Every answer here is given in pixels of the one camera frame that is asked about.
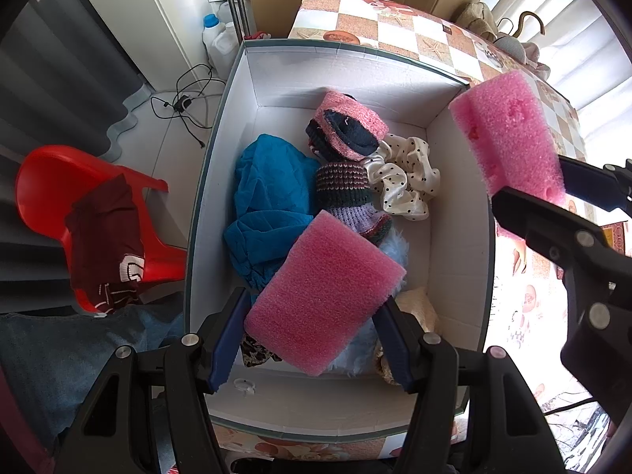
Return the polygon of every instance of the power adapter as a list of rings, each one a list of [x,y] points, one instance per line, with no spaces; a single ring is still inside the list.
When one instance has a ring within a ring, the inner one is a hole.
[[[191,105],[192,101],[193,100],[188,96],[180,96],[178,101],[173,104],[173,110],[179,113],[183,113],[189,107],[189,105]]]

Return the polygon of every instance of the pink foam block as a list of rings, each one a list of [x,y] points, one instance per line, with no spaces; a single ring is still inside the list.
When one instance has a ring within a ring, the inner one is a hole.
[[[244,328],[283,360],[321,374],[406,271],[321,211],[258,296]]]
[[[490,196],[510,186],[564,204],[553,137],[526,74],[510,71],[483,82],[455,98],[450,112],[470,142]]]

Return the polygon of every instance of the plastic jug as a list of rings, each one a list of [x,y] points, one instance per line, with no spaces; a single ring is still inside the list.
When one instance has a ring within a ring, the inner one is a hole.
[[[201,33],[201,39],[204,41],[204,46],[206,46],[206,51],[213,67],[216,66],[213,64],[213,60],[211,59],[211,45],[225,29],[226,25],[224,23],[220,23],[215,14],[208,14],[204,16],[204,31]]]
[[[217,17],[222,23],[232,23],[233,22],[233,14],[231,14],[231,7],[228,5],[228,2],[224,2],[219,6],[219,10],[217,10]]]
[[[227,23],[226,29],[214,39],[209,47],[211,63],[222,80],[228,80],[238,50],[239,41],[237,40],[235,25]]]

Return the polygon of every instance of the blue bottle cap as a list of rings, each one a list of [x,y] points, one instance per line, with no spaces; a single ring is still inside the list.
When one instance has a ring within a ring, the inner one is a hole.
[[[212,28],[219,23],[219,19],[215,14],[207,14],[204,16],[204,28]]]

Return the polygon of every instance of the red plastic chair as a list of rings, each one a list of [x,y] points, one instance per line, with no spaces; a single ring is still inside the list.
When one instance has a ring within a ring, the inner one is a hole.
[[[145,269],[141,285],[184,279],[186,251],[163,244],[154,232],[143,188],[169,190],[165,180],[157,180],[127,167],[114,166],[68,146],[44,146],[24,160],[15,182],[18,212],[33,231],[56,239],[64,246],[71,269],[72,238],[64,223],[72,204],[104,181],[123,173],[132,187],[138,207],[140,238],[145,248]],[[82,290],[75,290],[79,305],[98,312]]]

